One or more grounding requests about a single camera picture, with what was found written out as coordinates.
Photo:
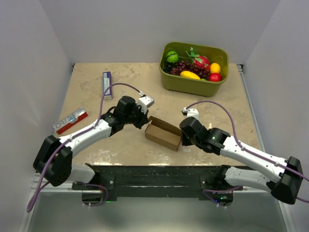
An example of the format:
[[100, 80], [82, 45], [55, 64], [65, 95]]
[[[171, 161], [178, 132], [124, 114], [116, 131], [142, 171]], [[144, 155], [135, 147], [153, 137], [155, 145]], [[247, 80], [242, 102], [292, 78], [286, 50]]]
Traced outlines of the brown cardboard paper box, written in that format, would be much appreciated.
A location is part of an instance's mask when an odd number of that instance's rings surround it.
[[181, 145], [181, 130], [154, 116], [150, 116], [149, 121], [145, 130], [146, 139], [172, 151], [178, 151]]

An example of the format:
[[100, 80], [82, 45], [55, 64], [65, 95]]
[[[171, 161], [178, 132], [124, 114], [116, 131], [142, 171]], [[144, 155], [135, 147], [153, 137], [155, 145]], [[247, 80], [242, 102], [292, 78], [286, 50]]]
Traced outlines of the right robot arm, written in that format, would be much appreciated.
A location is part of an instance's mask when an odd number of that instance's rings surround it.
[[236, 160], [249, 169], [230, 166], [215, 178], [217, 188], [242, 186], [269, 192], [277, 200], [295, 204], [303, 180], [299, 159], [270, 155], [239, 142], [219, 128], [206, 129], [196, 118], [187, 117], [180, 123], [185, 145], [195, 145], [206, 153]]

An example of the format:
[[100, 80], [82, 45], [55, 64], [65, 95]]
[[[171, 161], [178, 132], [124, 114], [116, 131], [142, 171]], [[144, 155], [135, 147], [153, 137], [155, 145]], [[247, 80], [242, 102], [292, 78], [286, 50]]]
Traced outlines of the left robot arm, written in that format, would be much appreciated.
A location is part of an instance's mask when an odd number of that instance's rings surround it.
[[137, 101], [123, 96], [115, 107], [102, 114], [99, 120], [71, 133], [56, 138], [45, 138], [33, 168], [52, 186], [57, 187], [66, 181], [83, 182], [88, 189], [96, 189], [100, 178], [87, 164], [74, 165], [73, 158], [92, 144], [109, 138], [121, 131], [125, 125], [132, 124], [141, 129], [148, 124], [149, 108], [154, 104], [150, 96], [142, 96]]

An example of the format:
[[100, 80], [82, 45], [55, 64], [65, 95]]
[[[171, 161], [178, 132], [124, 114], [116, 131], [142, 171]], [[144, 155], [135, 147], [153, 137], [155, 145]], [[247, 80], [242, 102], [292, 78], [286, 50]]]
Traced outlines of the purple toothpaste box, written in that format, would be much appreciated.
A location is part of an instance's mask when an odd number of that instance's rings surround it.
[[103, 72], [102, 74], [102, 87], [103, 93], [105, 92], [104, 99], [111, 100], [112, 99], [112, 89], [109, 88], [112, 85], [112, 74], [111, 72]]

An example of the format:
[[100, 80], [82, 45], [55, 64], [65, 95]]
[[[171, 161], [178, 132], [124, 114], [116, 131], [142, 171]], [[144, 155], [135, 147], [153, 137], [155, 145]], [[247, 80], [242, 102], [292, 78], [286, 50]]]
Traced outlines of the red white toothpaste box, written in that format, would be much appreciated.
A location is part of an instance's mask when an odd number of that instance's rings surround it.
[[86, 117], [88, 117], [88, 113], [83, 107], [80, 107], [65, 118], [60, 119], [57, 123], [55, 123], [53, 125], [53, 129], [56, 134], [60, 135]]

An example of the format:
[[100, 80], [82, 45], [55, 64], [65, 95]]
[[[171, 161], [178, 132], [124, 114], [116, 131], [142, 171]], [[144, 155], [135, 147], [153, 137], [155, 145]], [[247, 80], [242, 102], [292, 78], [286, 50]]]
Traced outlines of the green plastic bin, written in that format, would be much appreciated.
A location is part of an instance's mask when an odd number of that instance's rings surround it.
[[[178, 53], [179, 61], [188, 61], [192, 63], [190, 58], [186, 54], [186, 51], [189, 52], [191, 47], [193, 48], [195, 54], [207, 57], [210, 64], [218, 63], [221, 66], [220, 75], [222, 77], [222, 80], [220, 82], [211, 82], [205, 79], [189, 79], [163, 72], [162, 68], [166, 63], [166, 53], [170, 50], [174, 50]], [[220, 48], [191, 43], [189, 44], [182, 42], [170, 42], [165, 45], [161, 60], [159, 62], [159, 70], [161, 72], [161, 84], [166, 90], [212, 97], [218, 92], [221, 85], [227, 80], [228, 65], [229, 56], [226, 51]]]

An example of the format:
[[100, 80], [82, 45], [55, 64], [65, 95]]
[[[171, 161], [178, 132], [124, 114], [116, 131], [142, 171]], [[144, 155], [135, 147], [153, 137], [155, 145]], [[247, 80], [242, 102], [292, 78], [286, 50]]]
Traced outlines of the dark blue toy grapes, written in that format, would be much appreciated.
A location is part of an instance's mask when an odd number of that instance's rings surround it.
[[164, 67], [162, 68], [162, 70], [165, 73], [170, 73], [173, 70], [173, 68], [175, 68], [175, 64], [174, 63], [166, 62]]

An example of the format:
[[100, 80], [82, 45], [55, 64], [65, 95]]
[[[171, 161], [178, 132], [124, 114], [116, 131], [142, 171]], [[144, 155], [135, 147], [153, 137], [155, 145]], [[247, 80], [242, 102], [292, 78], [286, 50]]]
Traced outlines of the yellow toy mango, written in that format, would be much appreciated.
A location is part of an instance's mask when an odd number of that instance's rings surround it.
[[185, 78], [189, 78], [189, 79], [200, 80], [200, 77], [197, 74], [190, 72], [190, 71], [182, 71], [180, 73], [180, 76], [185, 77]]

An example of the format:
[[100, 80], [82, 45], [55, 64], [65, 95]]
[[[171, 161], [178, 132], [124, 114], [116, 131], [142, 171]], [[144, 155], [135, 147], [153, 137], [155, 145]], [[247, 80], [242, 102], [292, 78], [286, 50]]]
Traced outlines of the red toy apple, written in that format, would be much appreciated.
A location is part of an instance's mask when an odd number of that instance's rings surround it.
[[219, 73], [211, 73], [209, 75], [209, 81], [211, 82], [220, 82], [222, 80], [222, 77]]

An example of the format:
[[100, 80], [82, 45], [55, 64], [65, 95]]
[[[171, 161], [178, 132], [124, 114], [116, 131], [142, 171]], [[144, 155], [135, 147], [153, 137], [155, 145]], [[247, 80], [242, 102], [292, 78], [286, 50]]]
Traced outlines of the dark red toy grapes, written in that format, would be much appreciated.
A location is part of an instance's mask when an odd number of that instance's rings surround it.
[[210, 71], [200, 68], [197, 65], [192, 64], [188, 61], [178, 61], [177, 63], [175, 63], [175, 68], [173, 68], [173, 70], [169, 74], [180, 76], [180, 73], [182, 71], [193, 72], [197, 74], [201, 79], [205, 80], [208, 80], [210, 75]]

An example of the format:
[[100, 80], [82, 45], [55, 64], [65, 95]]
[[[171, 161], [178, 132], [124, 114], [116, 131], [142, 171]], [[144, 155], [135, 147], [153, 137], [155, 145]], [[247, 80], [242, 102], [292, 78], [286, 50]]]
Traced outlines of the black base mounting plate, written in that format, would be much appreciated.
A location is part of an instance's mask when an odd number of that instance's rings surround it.
[[94, 178], [89, 186], [72, 185], [81, 190], [84, 203], [97, 203], [101, 197], [116, 201], [120, 197], [214, 199], [228, 206], [234, 187], [223, 179], [222, 166], [98, 166], [92, 165]]

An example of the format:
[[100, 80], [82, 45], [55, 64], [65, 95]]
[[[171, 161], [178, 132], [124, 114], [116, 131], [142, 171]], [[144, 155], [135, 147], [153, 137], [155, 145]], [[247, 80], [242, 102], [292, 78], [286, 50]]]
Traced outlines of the green toy fruit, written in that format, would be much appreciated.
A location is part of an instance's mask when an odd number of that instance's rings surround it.
[[179, 61], [179, 55], [176, 51], [170, 50], [166, 53], [166, 62], [177, 63]]

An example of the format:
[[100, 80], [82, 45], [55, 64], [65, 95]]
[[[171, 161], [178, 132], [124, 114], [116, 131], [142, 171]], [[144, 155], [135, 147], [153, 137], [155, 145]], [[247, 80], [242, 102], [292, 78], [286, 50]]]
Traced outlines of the orange toy fruit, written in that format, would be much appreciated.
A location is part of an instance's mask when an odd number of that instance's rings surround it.
[[218, 63], [212, 63], [210, 66], [211, 73], [221, 73], [221, 66]]

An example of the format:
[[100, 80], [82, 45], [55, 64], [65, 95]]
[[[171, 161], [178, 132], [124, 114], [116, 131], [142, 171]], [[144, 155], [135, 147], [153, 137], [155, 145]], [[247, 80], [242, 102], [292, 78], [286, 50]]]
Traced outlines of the pink toy dragon fruit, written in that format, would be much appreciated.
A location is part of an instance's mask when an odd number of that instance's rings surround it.
[[189, 52], [186, 51], [186, 54], [193, 64], [208, 71], [211, 69], [211, 64], [208, 58], [199, 54], [195, 54], [192, 47], [190, 48]]

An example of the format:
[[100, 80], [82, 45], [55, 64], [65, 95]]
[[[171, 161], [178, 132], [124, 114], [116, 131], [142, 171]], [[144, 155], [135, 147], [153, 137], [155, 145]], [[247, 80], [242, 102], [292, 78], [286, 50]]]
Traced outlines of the aluminium frame rail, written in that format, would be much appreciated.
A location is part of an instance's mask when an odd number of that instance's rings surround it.
[[261, 136], [261, 133], [260, 133], [260, 129], [259, 129], [259, 126], [258, 126], [256, 116], [255, 116], [255, 112], [254, 112], [254, 108], [253, 108], [253, 105], [252, 105], [249, 90], [248, 90], [248, 87], [247, 87], [247, 84], [246, 84], [246, 81], [245, 81], [245, 76], [244, 76], [244, 72], [243, 72], [243, 65], [237, 64], [237, 69], [238, 69], [238, 72], [239, 72], [239, 75], [240, 75], [240, 78], [241, 78], [241, 81], [242, 81], [242, 85], [243, 85], [243, 88], [244, 88], [247, 103], [248, 103], [248, 106], [249, 106], [249, 109], [250, 109], [250, 112], [251, 112], [251, 116], [252, 116], [252, 119], [253, 119], [253, 124], [254, 124], [254, 127], [255, 127], [259, 146], [260, 146], [261, 150], [263, 152], [265, 152], [265, 146], [264, 146], [264, 143], [263, 143], [263, 139], [262, 139], [262, 136]]

